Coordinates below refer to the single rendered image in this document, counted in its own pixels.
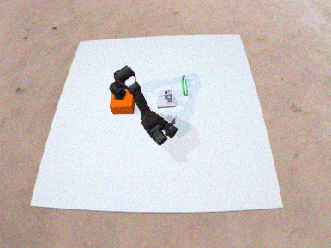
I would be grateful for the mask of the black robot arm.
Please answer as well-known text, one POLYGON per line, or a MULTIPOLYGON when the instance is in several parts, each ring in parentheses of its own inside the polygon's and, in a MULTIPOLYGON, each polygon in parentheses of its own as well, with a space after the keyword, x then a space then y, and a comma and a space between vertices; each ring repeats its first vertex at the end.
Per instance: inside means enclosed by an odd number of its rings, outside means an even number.
POLYGON ((154 139, 160 146, 166 142, 168 138, 160 129, 163 126, 159 116, 150 110, 141 92, 141 86, 136 81, 136 78, 134 83, 129 86, 126 85, 125 81, 129 80, 132 76, 135 78, 135 73, 128 65, 117 70, 113 73, 115 82, 110 85, 109 90, 114 94, 114 100, 124 100, 126 95, 125 89, 129 91, 141 112, 141 124, 144 130, 149 134, 149 137, 154 139))

